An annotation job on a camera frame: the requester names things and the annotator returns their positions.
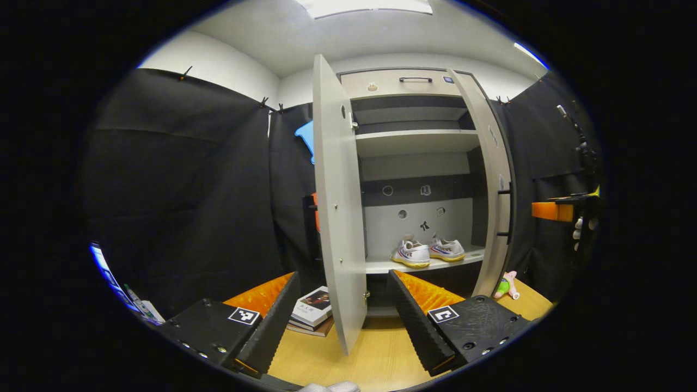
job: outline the ceiling light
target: ceiling light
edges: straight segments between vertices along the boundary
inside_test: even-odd
[[[543,66],[544,69],[549,70],[549,67],[547,67],[546,65],[544,65],[544,63],[543,63],[540,59],[538,59],[537,56],[535,56],[532,52],[530,52],[529,50],[527,50],[526,48],[524,48],[521,44],[519,44],[519,43],[514,43],[514,44],[513,44],[513,47],[515,47],[516,49],[520,50],[521,52],[527,54],[528,56],[532,57],[532,58],[533,58],[535,61],[537,61],[541,66]]]
[[[433,15],[428,0],[296,0],[317,19],[329,15],[367,10],[402,10]]]

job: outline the ceiling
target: ceiling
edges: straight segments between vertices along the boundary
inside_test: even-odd
[[[535,78],[542,66],[475,11],[430,0],[433,15],[370,10],[312,19],[294,0],[247,0],[191,26],[247,54],[278,77],[327,61],[385,53],[434,53],[486,61]]]

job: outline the wooden table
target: wooden table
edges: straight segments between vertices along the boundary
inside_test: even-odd
[[[521,293],[518,300],[506,294],[496,301],[529,320],[552,308],[551,302],[521,281],[515,285]],[[336,327],[326,338],[287,329],[268,374],[298,385],[351,381],[362,392],[394,391],[435,378],[421,366],[397,318],[367,319],[349,356],[342,352]]]

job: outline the stack of books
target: stack of books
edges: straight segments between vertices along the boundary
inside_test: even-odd
[[[287,328],[315,336],[327,336],[334,325],[329,290],[326,286],[315,289],[298,299]]]

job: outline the orange object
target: orange object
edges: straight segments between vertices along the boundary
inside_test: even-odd
[[[312,201],[314,205],[317,205],[317,192],[312,193]],[[319,211],[314,212],[314,225],[317,227],[317,232],[319,233]]]
[[[533,203],[533,216],[536,218],[571,222],[574,219],[573,204],[555,204],[555,202]]]
[[[293,274],[294,272],[291,272],[274,280],[269,280],[223,303],[225,305],[253,310],[254,312],[261,313],[262,317],[266,317],[266,313],[271,309],[271,305],[276,302],[278,294],[280,294]]]
[[[442,308],[443,306],[452,305],[453,303],[465,300],[465,298],[453,294],[442,287],[428,283],[426,280],[416,278],[404,272],[399,272],[396,269],[394,271],[401,282],[404,283],[407,290],[409,290],[409,294],[414,297],[424,315],[431,309]]]

